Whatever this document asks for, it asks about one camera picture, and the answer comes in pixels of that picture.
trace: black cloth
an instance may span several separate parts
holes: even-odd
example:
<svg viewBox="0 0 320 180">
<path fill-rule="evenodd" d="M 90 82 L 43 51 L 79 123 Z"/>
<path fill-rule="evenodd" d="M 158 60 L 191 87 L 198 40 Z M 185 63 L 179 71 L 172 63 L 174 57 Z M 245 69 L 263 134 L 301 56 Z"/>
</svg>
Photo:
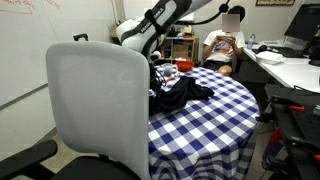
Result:
<svg viewBox="0 0 320 180">
<path fill-rule="evenodd" d="M 189 100 L 209 100 L 213 95 L 210 88 L 196 84 L 194 78 L 182 76 L 169 91 L 160 90 L 158 96 L 150 97 L 149 112 L 169 113 L 184 107 Z"/>
<path fill-rule="evenodd" d="M 206 62 L 204 62 L 204 64 L 203 64 L 204 68 L 211 69 L 213 71 L 217 71 L 222 66 L 230 66 L 231 69 L 232 69 L 232 63 L 231 62 L 206 60 Z"/>
</svg>

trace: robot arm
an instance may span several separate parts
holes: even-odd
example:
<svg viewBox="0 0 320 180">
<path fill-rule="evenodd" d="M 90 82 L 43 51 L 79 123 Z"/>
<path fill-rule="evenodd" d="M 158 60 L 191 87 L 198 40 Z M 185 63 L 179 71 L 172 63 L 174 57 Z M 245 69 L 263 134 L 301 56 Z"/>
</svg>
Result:
<svg viewBox="0 0 320 180">
<path fill-rule="evenodd" d="M 117 28 L 122 46 L 143 54 L 148 60 L 161 45 L 163 34 L 181 17 L 184 17 L 211 0 L 160 0 L 139 22 L 127 20 Z"/>
</svg>

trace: blue checkered tablecloth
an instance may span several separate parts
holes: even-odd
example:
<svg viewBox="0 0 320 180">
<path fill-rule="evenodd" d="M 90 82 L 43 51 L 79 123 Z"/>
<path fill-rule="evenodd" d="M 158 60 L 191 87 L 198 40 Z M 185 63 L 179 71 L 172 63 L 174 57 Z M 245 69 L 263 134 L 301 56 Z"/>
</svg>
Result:
<svg viewBox="0 0 320 180">
<path fill-rule="evenodd" d="M 194 67 L 183 75 L 195 78 L 215 95 L 209 101 L 188 101 L 170 114 L 150 116 L 152 179 L 244 179 L 254 148 L 247 142 L 259 115 L 255 98 L 240 83 L 208 69 Z"/>
</svg>

